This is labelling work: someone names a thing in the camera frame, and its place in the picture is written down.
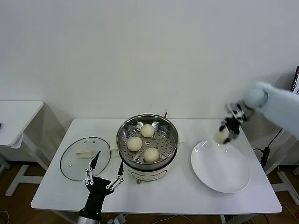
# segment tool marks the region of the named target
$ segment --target steamed bun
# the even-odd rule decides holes
[[[149,138],[153,136],[154,133],[155,133],[155,129],[152,125],[143,125],[141,128],[141,134],[145,138]]]
[[[148,148],[144,152],[144,160],[147,163],[158,162],[160,159],[160,153],[156,148]]]
[[[142,147],[142,140],[138,137],[132,137],[127,142],[128,149],[132,152],[136,152]]]

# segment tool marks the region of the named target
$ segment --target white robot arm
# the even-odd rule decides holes
[[[299,96],[286,90],[277,89],[267,83],[257,83],[237,103],[226,105],[233,114],[221,122],[218,143],[227,143],[237,138],[239,126],[250,119],[254,112],[262,113],[269,121],[299,138]]]

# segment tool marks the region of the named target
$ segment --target black cable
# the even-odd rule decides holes
[[[269,220],[268,220],[267,216],[266,215],[264,215],[264,216],[265,216],[265,219],[267,220],[267,224],[269,224]]]
[[[264,150],[260,149],[260,148],[254,148],[253,150],[259,150],[261,151],[262,153],[264,152]]]
[[[283,128],[281,128],[279,130],[279,132],[275,135],[275,137],[271,140],[271,142],[269,143],[269,145],[267,146],[269,148],[269,146],[271,145],[271,143],[277,138],[277,136],[281,133],[281,131],[283,130]]]
[[[2,215],[0,215],[0,218],[3,219],[3,221],[4,221],[5,224],[7,223],[6,220],[5,220],[5,218]]]

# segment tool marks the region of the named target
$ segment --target metal rim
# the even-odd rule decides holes
[[[166,164],[164,164],[163,166],[158,167],[158,168],[156,168],[156,169],[148,169],[148,170],[144,170],[144,169],[139,169],[139,168],[136,168],[136,167],[132,167],[130,164],[128,164],[128,163],[123,159],[123,157],[122,157],[122,155],[121,155],[120,152],[119,152],[119,155],[120,155],[121,160],[122,160],[128,167],[130,167],[131,169],[134,169],[134,170],[137,170],[137,171],[140,171],[140,172],[153,172],[153,171],[158,171],[158,170],[161,170],[161,169],[167,167],[167,166],[174,160],[174,157],[176,156],[177,152],[178,152],[178,151],[175,150],[175,153],[174,153],[173,157],[171,157],[171,159],[168,161],[168,163],[166,163]]]

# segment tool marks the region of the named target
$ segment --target white wall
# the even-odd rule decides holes
[[[299,1],[0,1],[0,99],[74,117],[222,118],[299,61]]]

